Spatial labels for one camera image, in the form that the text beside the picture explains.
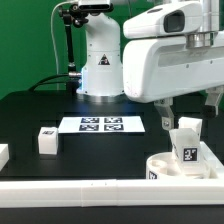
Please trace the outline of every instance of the white box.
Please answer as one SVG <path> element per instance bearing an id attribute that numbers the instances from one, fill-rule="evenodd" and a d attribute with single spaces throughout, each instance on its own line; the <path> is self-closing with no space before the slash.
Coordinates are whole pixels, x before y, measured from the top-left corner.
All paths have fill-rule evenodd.
<path id="1" fill-rule="evenodd" d="M 42 127 L 38 136 L 39 153 L 56 155 L 58 150 L 58 129 Z"/>
<path id="2" fill-rule="evenodd" d="M 9 149 L 7 144 L 0 144 L 0 171 L 9 160 Z"/>

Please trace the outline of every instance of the white paper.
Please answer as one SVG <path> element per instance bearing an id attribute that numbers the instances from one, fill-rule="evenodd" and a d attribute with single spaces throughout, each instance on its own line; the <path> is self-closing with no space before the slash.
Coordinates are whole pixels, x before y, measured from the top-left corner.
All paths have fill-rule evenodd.
<path id="1" fill-rule="evenodd" d="M 145 132 L 140 116 L 64 117 L 59 133 Z"/>

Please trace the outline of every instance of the small white block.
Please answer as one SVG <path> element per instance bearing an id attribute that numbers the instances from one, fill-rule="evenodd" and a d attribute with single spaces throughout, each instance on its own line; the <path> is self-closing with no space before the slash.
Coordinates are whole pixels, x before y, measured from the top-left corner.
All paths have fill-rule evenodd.
<path id="1" fill-rule="evenodd" d="M 9 160 L 9 149 L 7 144 L 0 144 L 0 171 Z"/>
<path id="2" fill-rule="evenodd" d="M 58 129 L 42 127 L 38 136 L 39 153 L 56 155 L 58 150 Z"/>
<path id="3" fill-rule="evenodd" d="M 179 119 L 179 128 L 192 128 L 198 135 L 200 140 L 201 136 L 202 119 L 181 117 Z"/>

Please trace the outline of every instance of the green background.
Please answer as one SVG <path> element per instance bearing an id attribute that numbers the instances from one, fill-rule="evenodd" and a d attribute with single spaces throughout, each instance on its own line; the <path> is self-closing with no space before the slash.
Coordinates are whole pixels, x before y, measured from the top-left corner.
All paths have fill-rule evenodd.
<path id="1" fill-rule="evenodd" d="M 42 78 L 55 75 L 55 57 L 50 19 L 60 0 L 0 1 L 0 99 L 13 91 L 26 90 Z M 146 0 L 132 4 L 133 15 L 152 7 Z M 129 18 L 127 6 L 117 6 L 108 16 L 122 27 Z M 54 30 L 59 52 L 60 72 L 67 72 L 67 49 L 64 24 L 55 14 Z M 85 31 L 73 28 L 74 54 L 80 69 L 86 61 Z M 121 50 L 127 40 L 121 36 Z"/>

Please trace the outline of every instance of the black table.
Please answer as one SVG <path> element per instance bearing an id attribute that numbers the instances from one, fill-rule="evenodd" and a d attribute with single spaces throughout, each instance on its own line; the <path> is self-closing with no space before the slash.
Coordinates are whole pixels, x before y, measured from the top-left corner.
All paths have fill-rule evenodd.
<path id="1" fill-rule="evenodd" d="M 174 99 L 173 111 L 202 118 L 204 97 L 190 94 Z M 141 116 L 145 133 L 60 134 L 57 156 L 39 155 L 41 127 L 58 127 L 70 116 Z M 201 140 L 224 160 L 224 113 L 203 121 Z M 153 103 L 124 100 L 111 104 L 78 101 L 65 91 L 15 92 L 0 101 L 0 143 L 9 144 L 10 160 L 0 172 L 1 181 L 143 179 L 149 156 L 170 151 L 169 133 Z M 218 223 L 223 206 L 143 206 L 97 208 L 0 209 L 4 223 Z"/>

